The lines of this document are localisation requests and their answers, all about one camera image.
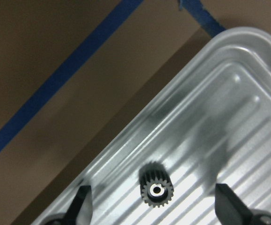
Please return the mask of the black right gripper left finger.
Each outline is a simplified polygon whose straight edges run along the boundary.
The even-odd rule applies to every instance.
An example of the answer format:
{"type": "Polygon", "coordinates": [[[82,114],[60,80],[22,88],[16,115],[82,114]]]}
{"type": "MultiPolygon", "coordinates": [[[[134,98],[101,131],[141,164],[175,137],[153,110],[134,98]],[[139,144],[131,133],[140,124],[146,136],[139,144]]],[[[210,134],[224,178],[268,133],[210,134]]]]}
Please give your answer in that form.
{"type": "Polygon", "coordinates": [[[89,225],[93,215],[91,186],[80,186],[63,219],[63,225],[89,225]]]}

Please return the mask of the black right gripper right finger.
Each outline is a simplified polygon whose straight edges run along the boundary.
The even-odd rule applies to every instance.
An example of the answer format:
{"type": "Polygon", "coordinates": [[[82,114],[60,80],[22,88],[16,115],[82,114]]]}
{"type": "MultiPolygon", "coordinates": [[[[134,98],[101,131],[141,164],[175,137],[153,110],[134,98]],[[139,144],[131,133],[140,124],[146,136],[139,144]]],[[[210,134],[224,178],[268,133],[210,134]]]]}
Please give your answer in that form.
{"type": "Polygon", "coordinates": [[[222,225],[258,225],[252,211],[223,183],[215,185],[215,214],[222,225]]]}

